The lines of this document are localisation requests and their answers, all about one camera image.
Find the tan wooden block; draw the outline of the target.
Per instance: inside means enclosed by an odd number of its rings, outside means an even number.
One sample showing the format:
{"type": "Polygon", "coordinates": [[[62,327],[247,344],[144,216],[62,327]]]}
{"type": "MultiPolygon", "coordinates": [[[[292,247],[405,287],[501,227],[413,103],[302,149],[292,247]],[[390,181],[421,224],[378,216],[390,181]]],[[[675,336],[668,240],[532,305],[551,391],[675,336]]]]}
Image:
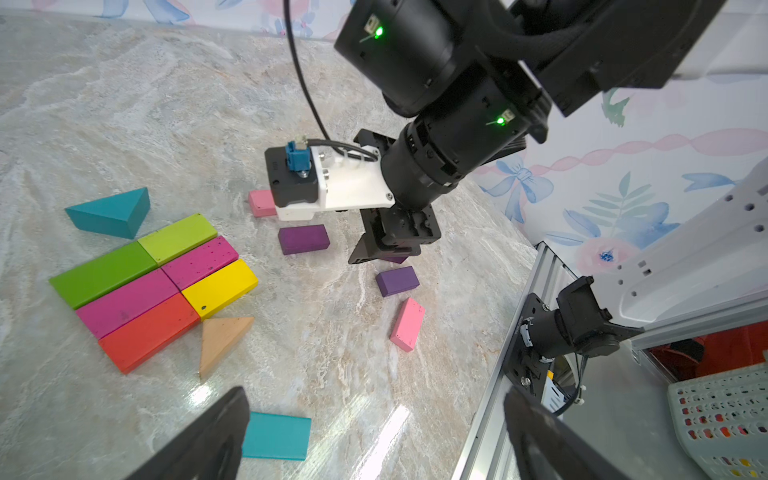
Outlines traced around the tan wooden block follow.
{"type": "Polygon", "coordinates": [[[254,323],[253,317],[209,318],[202,322],[199,377],[205,381],[254,323]]]}

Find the red block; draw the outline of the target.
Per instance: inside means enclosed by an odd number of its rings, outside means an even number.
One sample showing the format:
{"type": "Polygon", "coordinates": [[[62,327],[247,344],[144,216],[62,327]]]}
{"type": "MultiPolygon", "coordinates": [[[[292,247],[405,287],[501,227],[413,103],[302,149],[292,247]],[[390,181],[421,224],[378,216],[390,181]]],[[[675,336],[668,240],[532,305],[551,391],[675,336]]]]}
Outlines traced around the red block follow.
{"type": "Polygon", "coordinates": [[[99,346],[127,375],[200,321],[197,311],[179,293],[108,334],[99,346]]]}

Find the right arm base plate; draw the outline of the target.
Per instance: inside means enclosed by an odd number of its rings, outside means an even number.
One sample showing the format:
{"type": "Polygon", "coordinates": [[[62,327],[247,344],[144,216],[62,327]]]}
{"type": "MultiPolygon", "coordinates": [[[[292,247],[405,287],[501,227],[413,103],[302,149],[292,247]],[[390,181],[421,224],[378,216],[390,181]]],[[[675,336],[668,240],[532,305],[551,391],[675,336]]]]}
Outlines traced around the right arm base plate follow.
{"type": "Polygon", "coordinates": [[[543,352],[557,338],[555,317],[555,311],[549,310],[537,294],[528,294],[502,363],[506,377],[536,399],[542,398],[545,377],[553,362],[543,352]]]}

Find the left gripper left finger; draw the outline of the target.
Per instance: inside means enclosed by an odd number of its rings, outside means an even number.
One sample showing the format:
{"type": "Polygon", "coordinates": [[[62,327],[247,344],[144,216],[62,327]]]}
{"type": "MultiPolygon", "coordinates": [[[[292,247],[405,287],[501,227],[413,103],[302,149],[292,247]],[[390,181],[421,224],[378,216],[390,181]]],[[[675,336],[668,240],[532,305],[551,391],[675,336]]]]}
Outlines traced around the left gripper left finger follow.
{"type": "Polygon", "coordinates": [[[250,410],[243,387],[230,389],[131,479],[234,479],[250,410]]]}

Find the lime green block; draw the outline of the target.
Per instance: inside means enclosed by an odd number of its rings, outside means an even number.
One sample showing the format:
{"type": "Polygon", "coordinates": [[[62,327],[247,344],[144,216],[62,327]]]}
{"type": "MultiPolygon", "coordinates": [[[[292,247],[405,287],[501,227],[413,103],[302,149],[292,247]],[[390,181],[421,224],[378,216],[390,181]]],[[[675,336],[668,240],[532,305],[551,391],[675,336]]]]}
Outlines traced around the lime green block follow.
{"type": "Polygon", "coordinates": [[[158,266],[216,238],[217,230],[200,213],[188,216],[138,240],[158,266]]]}

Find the teal triangle block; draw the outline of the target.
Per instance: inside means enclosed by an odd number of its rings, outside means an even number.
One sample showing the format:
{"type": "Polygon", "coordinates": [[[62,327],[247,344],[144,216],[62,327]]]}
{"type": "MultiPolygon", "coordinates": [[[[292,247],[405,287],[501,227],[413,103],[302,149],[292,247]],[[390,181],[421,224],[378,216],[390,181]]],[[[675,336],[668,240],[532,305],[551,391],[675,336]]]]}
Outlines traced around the teal triangle block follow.
{"type": "Polygon", "coordinates": [[[134,239],[150,206],[149,189],[144,187],[66,207],[65,212],[79,230],[134,239]]]}

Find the magenta block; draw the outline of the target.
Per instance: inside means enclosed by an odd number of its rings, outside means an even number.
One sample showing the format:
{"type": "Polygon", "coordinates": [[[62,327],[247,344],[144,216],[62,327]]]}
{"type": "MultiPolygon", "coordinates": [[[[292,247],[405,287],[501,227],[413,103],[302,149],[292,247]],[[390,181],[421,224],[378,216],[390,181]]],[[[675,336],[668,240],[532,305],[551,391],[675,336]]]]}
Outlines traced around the magenta block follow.
{"type": "Polygon", "coordinates": [[[168,262],[162,270],[183,291],[238,259],[238,252],[219,236],[168,262]]]}
{"type": "Polygon", "coordinates": [[[162,270],[154,270],[75,311],[97,338],[102,339],[179,293],[162,270]]]}

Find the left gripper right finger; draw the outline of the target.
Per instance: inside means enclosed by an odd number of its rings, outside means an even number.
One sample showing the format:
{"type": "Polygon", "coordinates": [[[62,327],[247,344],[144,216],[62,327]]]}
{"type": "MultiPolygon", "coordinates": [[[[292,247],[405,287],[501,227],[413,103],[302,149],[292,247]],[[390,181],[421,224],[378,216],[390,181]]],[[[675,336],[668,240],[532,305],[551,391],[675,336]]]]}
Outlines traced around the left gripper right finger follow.
{"type": "Polygon", "coordinates": [[[507,435],[522,479],[627,477],[523,389],[512,387],[503,406],[507,435]]]}

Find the teal rectangular block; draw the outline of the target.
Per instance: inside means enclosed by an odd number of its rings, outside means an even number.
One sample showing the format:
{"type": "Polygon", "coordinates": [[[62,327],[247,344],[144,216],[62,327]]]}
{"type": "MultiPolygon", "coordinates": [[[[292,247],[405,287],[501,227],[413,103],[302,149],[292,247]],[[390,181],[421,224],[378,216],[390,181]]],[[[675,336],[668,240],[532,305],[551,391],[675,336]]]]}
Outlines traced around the teal rectangular block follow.
{"type": "Polygon", "coordinates": [[[242,444],[245,458],[304,461],[312,420],[251,412],[242,444]]]}

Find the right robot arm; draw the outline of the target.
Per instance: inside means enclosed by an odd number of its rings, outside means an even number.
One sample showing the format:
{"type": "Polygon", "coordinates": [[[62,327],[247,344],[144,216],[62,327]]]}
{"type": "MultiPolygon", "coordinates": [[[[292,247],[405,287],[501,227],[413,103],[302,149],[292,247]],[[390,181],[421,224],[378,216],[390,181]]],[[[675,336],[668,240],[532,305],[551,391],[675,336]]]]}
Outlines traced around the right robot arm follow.
{"type": "MultiPolygon", "coordinates": [[[[431,205],[524,136],[544,142],[614,87],[659,88],[720,13],[719,1],[359,1],[336,50],[408,124],[386,141],[390,207],[365,208],[355,263],[418,253],[431,205]]],[[[724,198],[559,302],[563,319],[637,327],[717,286],[767,272],[767,166],[724,198]]]]}

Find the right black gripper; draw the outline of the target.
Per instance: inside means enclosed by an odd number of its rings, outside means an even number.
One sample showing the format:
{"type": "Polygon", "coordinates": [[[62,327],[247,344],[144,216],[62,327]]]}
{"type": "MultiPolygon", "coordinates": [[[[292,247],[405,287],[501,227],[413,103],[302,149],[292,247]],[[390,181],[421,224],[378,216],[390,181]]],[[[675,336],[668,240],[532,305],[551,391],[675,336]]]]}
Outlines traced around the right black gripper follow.
{"type": "Polygon", "coordinates": [[[362,210],[364,233],[348,263],[408,257],[407,248],[439,240],[433,201],[480,166],[524,149],[526,136],[544,142],[551,108],[519,65],[473,65],[397,138],[360,130],[356,141],[382,154],[381,171],[395,203],[362,210]]]}

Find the yellow block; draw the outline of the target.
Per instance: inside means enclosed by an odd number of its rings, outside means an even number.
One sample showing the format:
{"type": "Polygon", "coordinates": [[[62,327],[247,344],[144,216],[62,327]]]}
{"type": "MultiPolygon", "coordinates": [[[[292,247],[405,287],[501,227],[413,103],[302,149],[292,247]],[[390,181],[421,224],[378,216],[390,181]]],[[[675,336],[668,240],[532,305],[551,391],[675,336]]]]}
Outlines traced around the yellow block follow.
{"type": "Polygon", "coordinates": [[[182,295],[205,321],[253,290],[258,282],[245,261],[237,260],[184,289],[182,295]]]}

